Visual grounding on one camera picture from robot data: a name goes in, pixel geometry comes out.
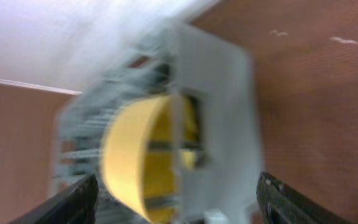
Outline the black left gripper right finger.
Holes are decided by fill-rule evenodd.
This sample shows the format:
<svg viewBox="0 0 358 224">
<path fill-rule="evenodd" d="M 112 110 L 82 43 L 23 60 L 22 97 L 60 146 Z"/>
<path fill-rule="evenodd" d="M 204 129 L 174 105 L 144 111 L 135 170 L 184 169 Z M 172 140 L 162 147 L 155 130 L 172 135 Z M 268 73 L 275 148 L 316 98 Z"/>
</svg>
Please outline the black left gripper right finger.
<svg viewBox="0 0 358 224">
<path fill-rule="evenodd" d="M 268 172 L 260 173 L 256 196 L 264 223 L 351 224 Z"/>
</svg>

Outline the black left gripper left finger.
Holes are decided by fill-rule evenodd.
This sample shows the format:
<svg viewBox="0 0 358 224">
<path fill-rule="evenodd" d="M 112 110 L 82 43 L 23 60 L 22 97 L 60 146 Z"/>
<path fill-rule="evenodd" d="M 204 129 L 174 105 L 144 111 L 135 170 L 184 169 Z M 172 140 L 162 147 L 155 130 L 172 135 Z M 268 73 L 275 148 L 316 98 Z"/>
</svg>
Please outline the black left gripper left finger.
<svg viewBox="0 0 358 224">
<path fill-rule="evenodd" d="M 99 186 L 94 174 L 86 175 L 9 224 L 96 222 Z"/>
</svg>

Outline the yellow bowl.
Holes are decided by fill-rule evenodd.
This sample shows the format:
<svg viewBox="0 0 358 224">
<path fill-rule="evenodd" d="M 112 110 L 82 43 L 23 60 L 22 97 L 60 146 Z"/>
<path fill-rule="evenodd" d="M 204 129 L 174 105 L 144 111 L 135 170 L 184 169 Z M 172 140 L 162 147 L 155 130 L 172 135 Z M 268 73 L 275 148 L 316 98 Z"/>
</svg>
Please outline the yellow bowl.
<svg viewBox="0 0 358 224">
<path fill-rule="evenodd" d="M 105 129 L 99 162 L 108 192 L 150 223 L 169 223 L 173 207 L 147 208 L 148 199 L 176 193 L 173 173 L 172 95 L 123 106 Z"/>
</svg>

